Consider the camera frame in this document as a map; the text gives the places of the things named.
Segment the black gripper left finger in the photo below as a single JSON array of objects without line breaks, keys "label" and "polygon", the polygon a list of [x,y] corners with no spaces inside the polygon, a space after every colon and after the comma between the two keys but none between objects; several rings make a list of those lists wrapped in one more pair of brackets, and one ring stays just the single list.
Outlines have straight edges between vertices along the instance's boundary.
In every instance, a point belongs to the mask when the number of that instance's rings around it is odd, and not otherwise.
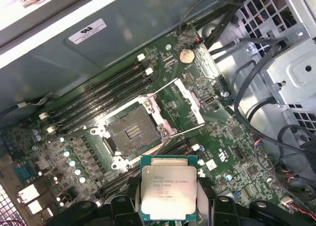
[{"label": "black gripper left finger", "polygon": [[53,217],[54,226],[140,226],[137,210],[140,178],[129,178],[127,195],[115,196],[110,203],[97,206],[81,201]]}]

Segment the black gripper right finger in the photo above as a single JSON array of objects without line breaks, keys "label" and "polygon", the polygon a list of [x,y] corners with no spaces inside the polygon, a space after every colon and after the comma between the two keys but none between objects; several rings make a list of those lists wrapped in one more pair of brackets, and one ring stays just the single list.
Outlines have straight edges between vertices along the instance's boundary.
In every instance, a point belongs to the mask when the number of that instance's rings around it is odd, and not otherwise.
[{"label": "black gripper right finger", "polygon": [[197,209],[207,226],[314,226],[315,222],[263,200],[241,206],[219,196],[211,186],[197,183]]}]

